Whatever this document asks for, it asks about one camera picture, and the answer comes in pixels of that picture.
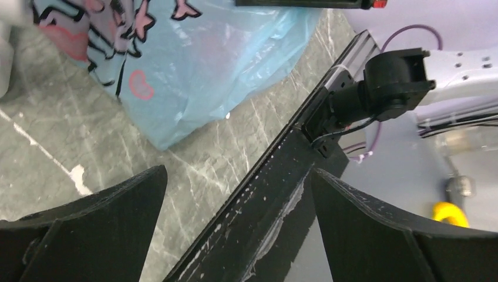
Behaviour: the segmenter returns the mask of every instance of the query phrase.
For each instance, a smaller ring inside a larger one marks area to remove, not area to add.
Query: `cartoon print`
[[[175,21],[183,21],[184,19],[198,18],[202,16],[202,13],[187,3],[187,0],[175,0],[176,6],[174,7],[173,14],[171,18]]]
[[[128,80],[130,90],[135,97],[142,100],[149,100],[154,96],[154,89],[147,84],[145,73],[143,70],[137,69],[130,75]]]
[[[72,59],[86,65],[88,72],[119,97],[126,58],[142,56],[139,42],[156,24],[149,13],[150,0],[32,0],[33,22]],[[183,21],[202,13],[187,0],[175,0],[171,19]],[[154,89],[145,74],[130,75],[132,93],[150,99]]]

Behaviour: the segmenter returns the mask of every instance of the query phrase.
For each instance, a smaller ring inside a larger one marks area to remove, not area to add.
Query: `marble floor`
[[[71,202],[163,164],[169,184],[142,282],[162,281],[354,35],[339,11],[324,11],[289,77],[159,152],[42,35],[12,33],[11,90],[0,100],[0,219]]]

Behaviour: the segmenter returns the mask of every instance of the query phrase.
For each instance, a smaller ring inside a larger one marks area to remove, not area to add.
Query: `black plastic part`
[[[334,9],[370,9],[374,0],[235,0],[236,6],[285,6]]]
[[[64,206],[0,221],[2,282],[137,282],[167,185],[164,166]]]
[[[306,184],[334,282],[498,281],[498,233],[417,216],[323,170]]]
[[[342,71],[337,75],[330,89],[342,89],[352,82],[354,81],[349,73]],[[331,98],[330,91],[322,86],[318,89],[318,94],[310,105],[311,113],[301,126],[304,136],[310,143],[324,134],[335,132],[338,128]],[[324,138],[322,143],[317,145],[318,151],[323,157],[330,157],[332,150],[329,148],[335,146],[337,141],[338,138]]]
[[[326,159],[300,131],[328,96],[323,85],[334,71],[325,75],[164,282],[284,281],[315,220],[311,190],[299,193],[304,179],[313,167],[340,176],[348,163],[337,142],[327,145]],[[283,213],[296,198],[293,209]],[[278,236],[265,245],[276,224]]]
[[[332,94],[339,129],[371,116],[383,122],[414,110],[436,86],[425,73],[423,59],[428,55],[418,48],[385,52],[370,59],[363,81]]]

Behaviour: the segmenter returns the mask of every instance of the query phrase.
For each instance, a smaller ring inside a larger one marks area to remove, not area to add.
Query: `black cable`
[[[492,121],[498,121],[498,119],[494,119],[494,120],[484,120],[484,122],[492,122]],[[451,129],[453,127],[458,127],[458,126],[462,126],[462,125],[471,125],[471,126],[487,126],[487,127],[498,127],[498,125],[487,125],[487,124],[472,124],[472,123],[465,123],[465,124],[461,124],[461,125],[454,125],[454,126],[448,126],[447,129]],[[445,130],[445,131],[440,131],[440,132],[435,132],[433,134],[430,134],[434,131],[431,131],[431,132],[427,132],[425,133],[424,135],[420,136],[422,139],[426,139],[426,138],[429,138],[429,137],[433,137],[433,136],[436,136],[436,135],[439,135],[439,134],[442,134],[442,133],[446,133],[448,131],[451,131],[451,130]]]
[[[483,125],[483,124],[489,123],[489,122],[498,122],[498,117],[494,118],[494,119],[475,120],[475,121],[472,121],[472,122],[452,123],[450,125],[446,125],[444,127],[438,128],[438,129],[437,128],[435,129],[435,128],[431,127],[429,131],[422,133],[421,136],[424,137],[427,134],[430,134],[432,132],[436,132],[436,131],[440,131],[440,130],[445,130],[445,129],[450,129],[450,128],[454,128],[454,127],[459,127],[459,126],[464,126],[464,125]]]
[[[487,124],[476,125],[476,126],[484,126],[484,127],[498,127],[498,125],[487,125]]]
[[[356,148],[356,149],[354,149],[354,150],[351,150],[351,151],[347,152],[346,154],[351,154],[351,153],[354,153],[354,152],[356,152],[356,151],[358,151],[358,150],[362,150],[362,149],[366,149],[366,147],[359,147],[359,148]]]
[[[446,126],[454,125],[456,123],[471,122],[471,121],[475,121],[475,120],[478,120],[478,119],[490,118],[490,117],[496,116],[496,115],[498,115],[498,113],[488,113],[488,114],[485,114],[485,115],[463,117],[461,119],[456,119],[454,122],[445,122],[445,123],[440,123],[440,124],[433,125],[433,126],[421,126],[421,125],[418,125],[417,127],[419,129],[438,130],[438,129],[444,129]]]
[[[313,140],[313,142],[311,142],[311,147],[313,149],[316,149],[317,148],[317,144],[325,137],[338,137],[338,136],[343,136],[343,135],[346,135],[346,134],[350,134],[350,133],[353,133],[353,132],[356,132],[358,130],[362,130],[363,128],[371,125],[375,120],[376,120],[376,116],[371,116],[366,122],[358,125],[358,126],[355,126],[353,128],[350,128],[350,129],[344,129],[344,130],[341,130],[341,131],[336,131],[336,132],[332,132],[332,133],[327,133],[327,134],[324,134],[322,136],[319,136],[317,137],[315,140]]]

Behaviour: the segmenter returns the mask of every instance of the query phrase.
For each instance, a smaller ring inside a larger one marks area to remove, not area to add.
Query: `yellow ring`
[[[436,221],[447,220],[452,225],[469,227],[467,217],[463,211],[454,204],[440,202],[435,204],[432,210],[434,212],[432,219]]]

